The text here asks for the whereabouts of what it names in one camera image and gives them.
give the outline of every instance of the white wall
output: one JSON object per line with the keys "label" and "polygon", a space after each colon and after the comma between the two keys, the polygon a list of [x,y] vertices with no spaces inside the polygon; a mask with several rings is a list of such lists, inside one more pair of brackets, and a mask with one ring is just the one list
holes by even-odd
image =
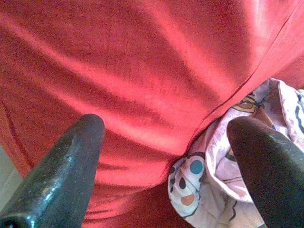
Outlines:
{"label": "white wall", "polygon": [[21,183],[21,176],[0,145],[0,211]]}

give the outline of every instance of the blue dot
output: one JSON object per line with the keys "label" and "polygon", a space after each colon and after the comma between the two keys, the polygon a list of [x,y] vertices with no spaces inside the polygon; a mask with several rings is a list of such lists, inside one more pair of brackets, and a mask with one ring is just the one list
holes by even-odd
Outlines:
{"label": "blue dot", "polygon": [[193,174],[199,174],[203,170],[203,164],[199,160],[195,160],[190,165],[190,171]]}

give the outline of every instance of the red fabric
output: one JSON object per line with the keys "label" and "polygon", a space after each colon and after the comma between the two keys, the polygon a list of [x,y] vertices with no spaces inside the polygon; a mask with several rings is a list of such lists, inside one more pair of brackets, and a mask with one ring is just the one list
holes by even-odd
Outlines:
{"label": "red fabric", "polygon": [[83,224],[186,227],[172,163],[269,77],[304,86],[304,2],[2,1],[0,140],[22,176],[81,114],[105,144]]}

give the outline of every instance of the polka dot fabric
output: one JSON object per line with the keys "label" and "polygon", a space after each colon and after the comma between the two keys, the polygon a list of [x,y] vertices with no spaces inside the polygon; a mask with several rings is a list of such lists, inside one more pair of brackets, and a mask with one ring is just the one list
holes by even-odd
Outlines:
{"label": "polka dot fabric", "polygon": [[168,193],[177,213],[195,228],[265,227],[229,145],[227,124],[251,116],[304,151],[303,97],[301,91],[269,79],[212,123],[170,170]]}

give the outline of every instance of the cartoon print fabric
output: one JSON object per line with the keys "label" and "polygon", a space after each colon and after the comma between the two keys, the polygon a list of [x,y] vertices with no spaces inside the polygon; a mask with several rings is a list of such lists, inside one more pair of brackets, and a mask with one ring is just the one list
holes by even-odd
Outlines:
{"label": "cartoon print fabric", "polygon": [[195,228],[266,227],[228,142],[227,124],[238,116],[259,119],[304,151],[304,91],[276,79],[265,81],[214,121],[170,170],[171,203]]}

